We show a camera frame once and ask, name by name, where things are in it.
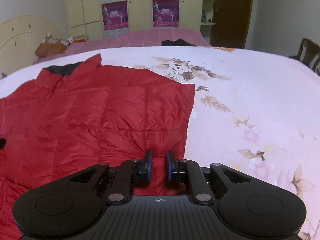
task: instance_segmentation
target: pink bedsheet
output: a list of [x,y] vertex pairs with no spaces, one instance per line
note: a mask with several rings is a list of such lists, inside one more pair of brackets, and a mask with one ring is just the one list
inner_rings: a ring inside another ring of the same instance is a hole
[[170,40],[176,41],[183,39],[191,44],[201,47],[210,46],[205,41],[201,33],[195,30],[185,29],[151,29],[136,32],[129,32],[120,35],[119,37],[106,39],[102,41],[86,41],[80,43],[71,44],[65,53],[57,54],[50,57],[39,58],[34,64],[52,60],[59,57],[69,56],[73,54],[83,53],[87,51],[97,49],[108,49],[108,48],[122,48],[122,47],[152,47],[160,46],[162,41]]

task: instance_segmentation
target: brown door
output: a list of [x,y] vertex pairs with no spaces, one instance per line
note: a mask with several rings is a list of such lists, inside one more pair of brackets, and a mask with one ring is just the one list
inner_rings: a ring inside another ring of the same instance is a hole
[[212,46],[244,48],[252,0],[216,0],[213,8]]

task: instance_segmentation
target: cream wardrobe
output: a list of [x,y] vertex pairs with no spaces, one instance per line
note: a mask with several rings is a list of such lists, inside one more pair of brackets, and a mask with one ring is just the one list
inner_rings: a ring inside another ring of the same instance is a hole
[[[152,28],[152,0],[127,0],[129,30]],[[89,35],[91,40],[104,39],[100,0],[65,0],[71,36]],[[200,31],[202,0],[180,0],[179,28]]]

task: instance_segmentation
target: quilted fabric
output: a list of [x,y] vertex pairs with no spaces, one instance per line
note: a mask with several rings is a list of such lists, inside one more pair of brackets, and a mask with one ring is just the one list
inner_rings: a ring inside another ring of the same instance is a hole
[[182,159],[194,85],[147,69],[101,66],[98,54],[69,76],[42,70],[0,100],[0,239],[20,236],[12,218],[15,199],[99,162],[118,166],[153,151],[151,183],[135,194],[173,195],[165,153]]

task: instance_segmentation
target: cream headboard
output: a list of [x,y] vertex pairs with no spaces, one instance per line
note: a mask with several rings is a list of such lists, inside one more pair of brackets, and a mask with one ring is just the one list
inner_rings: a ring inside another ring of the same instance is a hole
[[36,48],[48,33],[66,38],[52,22],[37,16],[16,17],[0,25],[0,74],[30,66],[37,59]]

